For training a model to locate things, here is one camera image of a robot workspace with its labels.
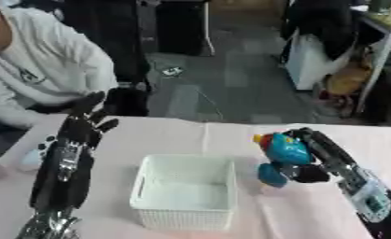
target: box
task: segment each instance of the box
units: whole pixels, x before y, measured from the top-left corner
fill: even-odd
[[[225,157],[147,156],[130,205],[150,229],[225,231],[237,205],[234,162]]]

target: white tablecloth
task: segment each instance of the white tablecloth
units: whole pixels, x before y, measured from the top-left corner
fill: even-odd
[[[16,170],[19,159],[47,135],[63,116],[33,128],[0,161],[0,239],[14,238],[31,216],[27,206],[34,175]],[[84,219],[84,239],[370,239],[334,182],[290,183],[276,190],[256,180],[266,161],[253,134],[303,125],[194,123],[178,119],[124,118],[98,147],[91,192],[76,214]],[[391,188],[391,128],[313,125],[373,170]],[[229,232],[154,232],[141,226],[128,201],[141,160],[147,154],[228,155],[236,160],[239,208]]]

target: sleeve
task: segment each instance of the sleeve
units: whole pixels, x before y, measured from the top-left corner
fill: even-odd
[[[46,117],[25,109],[14,97],[15,93],[0,81],[0,122],[20,129],[30,129]]]
[[[89,91],[109,91],[118,86],[114,64],[109,56],[86,36],[59,22],[54,16],[39,12],[41,44],[67,61],[78,63],[86,74]]]

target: table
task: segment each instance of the table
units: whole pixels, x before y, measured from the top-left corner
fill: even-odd
[[[374,61],[373,61],[373,72],[370,77],[370,80],[365,85],[357,105],[357,112],[362,112],[365,106],[365,101],[378,80],[383,68],[385,66],[386,60],[391,53],[391,18],[387,16],[380,16],[374,13],[363,13],[362,21],[372,26],[373,28],[381,31],[385,34],[384,41],[381,43],[380,48],[377,50]]]
[[[31,216],[27,206],[35,176],[18,172],[17,162],[63,116],[33,128],[0,161],[0,239],[14,238]],[[282,190],[256,180],[265,161],[253,134],[304,125],[236,125],[179,119],[122,118],[95,152],[91,192],[76,211],[84,219],[84,239],[371,239],[334,183],[290,183]],[[312,125],[344,146],[361,166],[372,169],[391,188],[391,128]],[[128,205],[138,166],[147,154],[228,155],[235,159],[239,209],[227,233],[154,232],[140,226]]]

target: gray carpet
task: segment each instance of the gray carpet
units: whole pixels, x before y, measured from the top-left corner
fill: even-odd
[[[284,46],[273,28],[229,23],[212,32],[214,57],[149,55],[154,67],[148,78],[156,88],[150,116],[249,124],[356,124],[316,116],[310,93],[296,92],[272,58]],[[160,70],[169,66],[185,71],[180,78],[162,78]]]

